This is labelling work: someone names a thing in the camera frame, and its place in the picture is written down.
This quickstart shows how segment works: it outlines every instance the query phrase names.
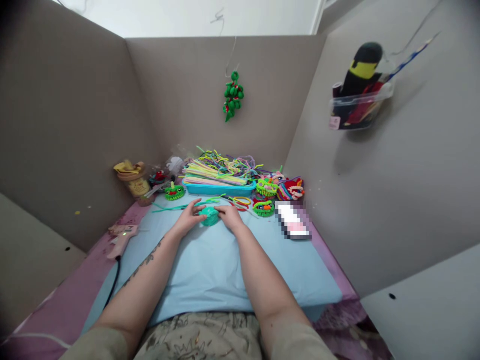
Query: hanging green pipe cleaner ornament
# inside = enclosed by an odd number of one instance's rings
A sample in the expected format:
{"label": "hanging green pipe cleaner ornament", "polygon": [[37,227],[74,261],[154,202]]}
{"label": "hanging green pipe cleaner ornament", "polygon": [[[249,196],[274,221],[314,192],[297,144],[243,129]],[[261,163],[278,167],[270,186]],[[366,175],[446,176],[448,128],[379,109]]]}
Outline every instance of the hanging green pipe cleaner ornament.
{"label": "hanging green pipe cleaner ornament", "polygon": [[231,73],[232,82],[226,85],[225,104],[223,104],[223,112],[226,113],[225,122],[228,123],[231,118],[235,116],[235,110],[242,108],[242,100],[245,97],[244,87],[238,83],[239,72],[234,71]]}

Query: pink tag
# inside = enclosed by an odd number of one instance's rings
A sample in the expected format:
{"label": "pink tag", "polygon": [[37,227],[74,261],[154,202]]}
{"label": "pink tag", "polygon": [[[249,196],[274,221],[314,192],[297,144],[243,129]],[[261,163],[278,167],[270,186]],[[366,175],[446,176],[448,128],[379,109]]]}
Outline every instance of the pink tag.
{"label": "pink tag", "polygon": [[338,130],[340,129],[340,116],[332,116],[330,117],[330,126],[331,130]]}

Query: clear plastic basket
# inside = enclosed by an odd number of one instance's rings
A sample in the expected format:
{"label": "clear plastic basket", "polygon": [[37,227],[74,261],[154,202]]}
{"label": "clear plastic basket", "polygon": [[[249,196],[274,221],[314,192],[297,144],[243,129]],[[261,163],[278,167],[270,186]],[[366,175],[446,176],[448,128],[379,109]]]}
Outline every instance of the clear plastic basket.
{"label": "clear plastic basket", "polygon": [[395,84],[388,82],[378,92],[336,97],[330,100],[330,129],[362,130],[372,126],[386,99],[394,95]]}

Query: black power cord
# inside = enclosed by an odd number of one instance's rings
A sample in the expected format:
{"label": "black power cord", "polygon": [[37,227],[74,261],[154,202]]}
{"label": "black power cord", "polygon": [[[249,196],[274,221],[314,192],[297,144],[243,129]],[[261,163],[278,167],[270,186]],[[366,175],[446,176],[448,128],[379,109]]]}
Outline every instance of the black power cord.
{"label": "black power cord", "polygon": [[118,255],[116,258],[116,263],[118,266],[116,267],[116,275],[115,275],[115,280],[113,281],[113,286],[111,287],[110,295],[108,295],[108,300],[106,301],[105,309],[107,305],[110,303],[110,300],[112,300],[112,297],[114,295],[115,288],[117,287],[117,282],[119,281],[119,275],[120,275],[120,264],[122,263],[122,257]]}

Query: arm tattoo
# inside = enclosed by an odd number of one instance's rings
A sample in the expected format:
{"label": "arm tattoo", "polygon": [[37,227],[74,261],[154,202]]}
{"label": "arm tattoo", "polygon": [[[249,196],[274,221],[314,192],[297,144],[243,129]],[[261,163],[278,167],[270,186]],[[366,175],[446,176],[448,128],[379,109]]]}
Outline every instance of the arm tattoo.
{"label": "arm tattoo", "polygon": [[157,251],[157,249],[160,247],[160,245],[162,245],[162,240],[163,240],[163,239],[164,239],[164,238],[162,237],[161,240],[160,240],[160,242],[158,243],[158,245],[153,248],[153,250],[151,251],[150,255],[148,255],[148,256],[146,257],[146,259],[140,264],[139,267],[136,268],[136,270],[135,270],[135,271],[133,272],[133,274],[128,278],[128,280],[125,281],[125,283],[123,284],[122,288],[126,287],[127,284],[130,282],[130,280],[132,280],[132,279],[138,274],[140,268],[141,268],[143,265],[148,265],[149,262],[151,262],[151,261],[154,259],[154,253]]}

